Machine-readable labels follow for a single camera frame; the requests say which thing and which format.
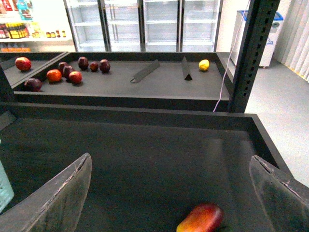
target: lemon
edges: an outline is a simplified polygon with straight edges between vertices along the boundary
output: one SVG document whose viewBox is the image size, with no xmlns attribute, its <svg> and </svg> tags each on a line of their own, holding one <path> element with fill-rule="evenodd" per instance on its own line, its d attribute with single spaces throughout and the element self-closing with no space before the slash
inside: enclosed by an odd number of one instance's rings
<svg viewBox="0 0 309 232">
<path fill-rule="evenodd" d="M 199 65 L 199 69 L 202 71 L 207 71 L 209 68 L 209 61 L 207 59 L 202 60 Z"/>
</svg>

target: glass door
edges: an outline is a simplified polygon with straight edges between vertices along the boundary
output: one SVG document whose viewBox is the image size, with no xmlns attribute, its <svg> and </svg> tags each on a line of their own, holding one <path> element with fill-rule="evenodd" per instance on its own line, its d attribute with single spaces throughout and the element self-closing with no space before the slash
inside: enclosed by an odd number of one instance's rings
<svg viewBox="0 0 309 232">
<path fill-rule="evenodd" d="M 176 52 L 178 0 L 144 0 L 147 52 Z"/>
<path fill-rule="evenodd" d="M 105 0 L 111 50 L 140 52 L 137 0 Z"/>
<path fill-rule="evenodd" d="M 220 0 L 184 0 L 184 52 L 213 52 Z"/>
<path fill-rule="evenodd" d="M 77 51 L 105 51 L 97 0 L 65 0 Z"/>
</svg>

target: gray tray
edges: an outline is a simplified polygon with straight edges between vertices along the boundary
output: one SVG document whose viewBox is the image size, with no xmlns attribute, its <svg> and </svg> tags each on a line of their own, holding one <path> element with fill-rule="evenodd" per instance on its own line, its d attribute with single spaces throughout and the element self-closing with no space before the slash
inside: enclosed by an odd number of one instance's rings
<svg viewBox="0 0 309 232">
<path fill-rule="evenodd" d="M 204 201 L 219 204 L 234 231 L 271 231 L 249 162 L 258 155 L 290 171 L 256 115 L 1 105 L 17 117 L 0 131 L 10 207 L 89 152 L 91 186 L 77 232 L 172 232 Z"/>
<path fill-rule="evenodd" d="M 81 56 L 89 62 L 106 58 L 111 71 L 108 74 L 82 71 L 83 83 L 78 86 L 65 78 L 57 84 L 48 83 L 46 73 L 57 68 L 60 61 L 80 71 L 77 60 Z M 188 61 L 192 81 L 183 78 L 183 57 Z M 211 62 L 210 68 L 201 72 L 198 63 L 206 58 Z M 130 82 L 156 59 L 159 68 L 138 83 Z M 69 53 L 31 76 L 43 81 L 42 92 L 24 92 L 22 84 L 14 91 L 18 102 L 212 111 L 219 99 L 224 71 L 216 53 Z M 230 91 L 230 86 L 228 89 L 224 86 L 219 111 L 226 111 Z"/>
</svg>

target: plastic crate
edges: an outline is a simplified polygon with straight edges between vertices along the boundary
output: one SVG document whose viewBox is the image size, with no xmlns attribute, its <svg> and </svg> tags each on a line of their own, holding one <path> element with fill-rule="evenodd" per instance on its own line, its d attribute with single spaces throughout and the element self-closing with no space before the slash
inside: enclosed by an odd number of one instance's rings
<svg viewBox="0 0 309 232">
<path fill-rule="evenodd" d="M 14 196 L 10 181 L 0 161 L 0 213 Z"/>
</svg>

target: white curtain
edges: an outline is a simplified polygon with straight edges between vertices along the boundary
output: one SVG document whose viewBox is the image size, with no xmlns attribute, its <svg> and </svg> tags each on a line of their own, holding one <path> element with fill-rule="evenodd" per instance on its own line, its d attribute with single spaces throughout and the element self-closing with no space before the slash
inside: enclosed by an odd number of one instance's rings
<svg viewBox="0 0 309 232">
<path fill-rule="evenodd" d="M 275 58 L 309 82 L 309 0 L 291 2 Z"/>
</svg>

